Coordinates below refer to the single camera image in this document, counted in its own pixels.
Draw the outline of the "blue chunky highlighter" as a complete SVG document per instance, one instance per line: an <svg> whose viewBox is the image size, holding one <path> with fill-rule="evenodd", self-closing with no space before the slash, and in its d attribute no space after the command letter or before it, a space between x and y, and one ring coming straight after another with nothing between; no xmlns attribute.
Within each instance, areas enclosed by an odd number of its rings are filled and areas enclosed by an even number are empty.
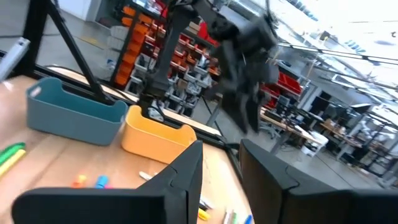
<svg viewBox="0 0 398 224"><path fill-rule="evenodd" d="M100 175L94 185L94 188L96 189L105 189L106 186L108 185L109 178L106 175Z"/></svg>

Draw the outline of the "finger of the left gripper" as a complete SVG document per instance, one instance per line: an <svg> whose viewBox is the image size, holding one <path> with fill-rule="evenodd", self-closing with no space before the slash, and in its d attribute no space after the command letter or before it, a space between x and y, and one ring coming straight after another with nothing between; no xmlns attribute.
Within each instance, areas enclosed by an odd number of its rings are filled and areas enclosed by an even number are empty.
<svg viewBox="0 0 398 224"><path fill-rule="evenodd" d="M244 103L245 99L235 93L223 94L223 111L243 134L247 134L248 119Z"/></svg>
<svg viewBox="0 0 398 224"><path fill-rule="evenodd" d="M261 102L262 96L258 93L248 99L248 123L255 133L259 132Z"/></svg>

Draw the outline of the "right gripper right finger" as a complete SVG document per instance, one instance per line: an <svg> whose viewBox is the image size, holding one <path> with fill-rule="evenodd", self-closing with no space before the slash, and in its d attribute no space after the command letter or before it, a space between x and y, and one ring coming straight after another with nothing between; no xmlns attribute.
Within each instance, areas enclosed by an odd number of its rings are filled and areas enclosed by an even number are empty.
<svg viewBox="0 0 398 224"><path fill-rule="evenodd" d="M398 224L396 190L335 189L248 139L239 161L255 224Z"/></svg>

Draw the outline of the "teal plastic bin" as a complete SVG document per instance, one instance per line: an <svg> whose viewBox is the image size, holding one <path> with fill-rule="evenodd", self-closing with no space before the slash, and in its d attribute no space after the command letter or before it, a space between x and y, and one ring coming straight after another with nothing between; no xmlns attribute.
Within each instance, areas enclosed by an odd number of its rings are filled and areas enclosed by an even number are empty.
<svg viewBox="0 0 398 224"><path fill-rule="evenodd" d="M52 77L40 79L25 95L29 128L99 146L112 143L128 109L120 100L106 105L69 93Z"/></svg>

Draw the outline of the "yellow plastic bin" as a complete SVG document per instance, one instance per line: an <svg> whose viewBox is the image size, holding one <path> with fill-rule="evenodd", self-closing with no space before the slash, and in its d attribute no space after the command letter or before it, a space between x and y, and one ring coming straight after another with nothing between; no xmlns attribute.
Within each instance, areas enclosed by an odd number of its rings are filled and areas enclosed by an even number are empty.
<svg viewBox="0 0 398 224"><path fill-rule="evenodd" d="M172 128L165 124L143 117L139 106L130 106L121 138L121 147L164 164L170 164L192 142L197 140L191 126L184 124Z"/></svg>

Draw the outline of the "parts shelf orange bins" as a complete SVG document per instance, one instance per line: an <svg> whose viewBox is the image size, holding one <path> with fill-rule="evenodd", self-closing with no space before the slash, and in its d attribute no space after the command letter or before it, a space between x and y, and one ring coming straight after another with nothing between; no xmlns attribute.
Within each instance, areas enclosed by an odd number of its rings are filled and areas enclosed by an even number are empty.
<svg viewBox="0 0 398 224"><path fill-rule="evenodd" d="M121 7L122 24L113 26L108 37L108 51L116 63L111 77L115 89L108 88L111 94L130 104L138 101L160 48L165 46L167 13L165 3L159 0L132 0ZM196 106L201 92L219 77L214 65L200 65L216 46L204 22L190 23L177 37L166 68L169 84L162 97L166 104Z"/></svg>

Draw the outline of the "orange chunky highlighter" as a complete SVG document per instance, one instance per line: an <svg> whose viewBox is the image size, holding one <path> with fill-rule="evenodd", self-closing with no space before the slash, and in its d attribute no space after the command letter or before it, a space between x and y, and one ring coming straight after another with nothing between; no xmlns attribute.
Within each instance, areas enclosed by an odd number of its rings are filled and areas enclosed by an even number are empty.
<svg viewBox="0 0 398 224"><path fill-rule="evenodd" d="M79 175L72 183L72 188L81 189L86 186L87 177L85 175Z"/></svg>

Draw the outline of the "wooden work desk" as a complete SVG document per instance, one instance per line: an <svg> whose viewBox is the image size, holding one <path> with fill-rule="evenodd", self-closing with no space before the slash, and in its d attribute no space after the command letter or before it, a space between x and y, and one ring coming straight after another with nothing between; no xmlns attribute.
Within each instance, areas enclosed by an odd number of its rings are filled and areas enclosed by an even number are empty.
<svg viewBox="0 0 398 224"><path fill-rule="evenodd" d="M267 115L270 113L268 109L262 108L260 113L260 130L267 131L272 139L275 139L275 143L271 148L271 154L277 154L280 151L282 145L288 140L291 135L296 135L300 138L304 138L310 143L318 144L323 147L325 143L322 143L320 139L300 128L297 125L288 124L286 121L278 121L273 117Z"/></svg>

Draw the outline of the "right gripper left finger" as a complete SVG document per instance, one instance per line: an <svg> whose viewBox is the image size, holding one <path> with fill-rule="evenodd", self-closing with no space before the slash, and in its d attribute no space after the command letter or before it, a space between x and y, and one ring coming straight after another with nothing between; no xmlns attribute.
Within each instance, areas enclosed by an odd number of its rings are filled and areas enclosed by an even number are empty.
<svg viewBox="0 0 398 224"><path fill-rule="evenodd" d="M14 224L196 224L203 143L136 189L37 188L12 204Z"/></svg>

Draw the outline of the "yellow slim highlighter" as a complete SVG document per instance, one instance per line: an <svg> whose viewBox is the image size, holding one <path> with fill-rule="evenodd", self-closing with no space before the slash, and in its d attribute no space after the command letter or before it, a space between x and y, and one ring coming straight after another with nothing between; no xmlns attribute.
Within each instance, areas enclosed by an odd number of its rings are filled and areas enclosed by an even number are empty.
<svg viewBox="0 0 398 224"><path fill-rule="evenodd" d="M0 166L0 178L13 166L15 165L26 153L25 150L18 150L13 156L11 156L6 162Z"/></svg>

